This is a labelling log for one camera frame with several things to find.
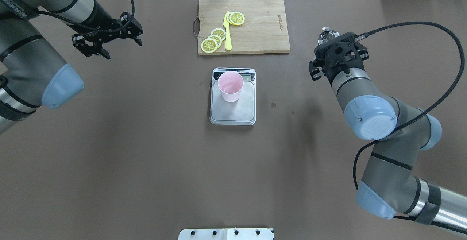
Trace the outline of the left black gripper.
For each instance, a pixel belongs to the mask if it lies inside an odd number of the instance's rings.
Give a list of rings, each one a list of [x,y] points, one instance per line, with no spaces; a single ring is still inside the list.
[[[110,54],[103,48],[103,44],[114,39],[133,39],[139,46],[142,46],[140,39],[143,34],[142,26],[137,19],[131,19],[133,16],[129,12],[122,13],[117,22],[95,0],[92,3],[85,2],[83,6],[87,16],[82,24],[94,30],[84,28],[82,34],[72,35],[73,46],[82,54],[87,57],[98,54],[105,59],[110,59]],[[118,32],[102,32],[119,27],[124,28]]]

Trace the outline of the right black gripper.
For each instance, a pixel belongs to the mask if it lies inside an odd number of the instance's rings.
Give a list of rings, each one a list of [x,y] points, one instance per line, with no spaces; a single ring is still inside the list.
[[[363,61],[369,59],[367,47],[360,43],[365,36],[353,32],[339,37],[314,49],[315,59],[309,62],[309,74],[313,81],[322,77],[333,80],[340,72],[350,74],[350,69],[365,70]]]

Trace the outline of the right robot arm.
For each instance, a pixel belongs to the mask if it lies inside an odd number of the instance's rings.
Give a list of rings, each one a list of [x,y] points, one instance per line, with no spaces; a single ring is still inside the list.
[[[419,152],[440,140],[440,122],[379,91],[363,65],[367,49],[353,32],[323,28],[314,52],[312,79],[328,79],[347,125],[358,138],[372,142],[358,182],[358,205],[386,220],[402,213],[419,224],[465,232],[466,196],[412,175]]]

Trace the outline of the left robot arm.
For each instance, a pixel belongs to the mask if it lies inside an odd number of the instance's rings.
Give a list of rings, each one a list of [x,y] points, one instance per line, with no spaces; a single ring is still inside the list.
[[[46,15],[63,21],[75,31],[73,46],[83,55],[110,59],[103,44],[133,39],[142,45],[143,33],[132,10],[118,19],[97,0],[1,0],[1,132],[25,120],[42,105],[55,109],[77,95],[84,82],[75,69],[31,24]]]

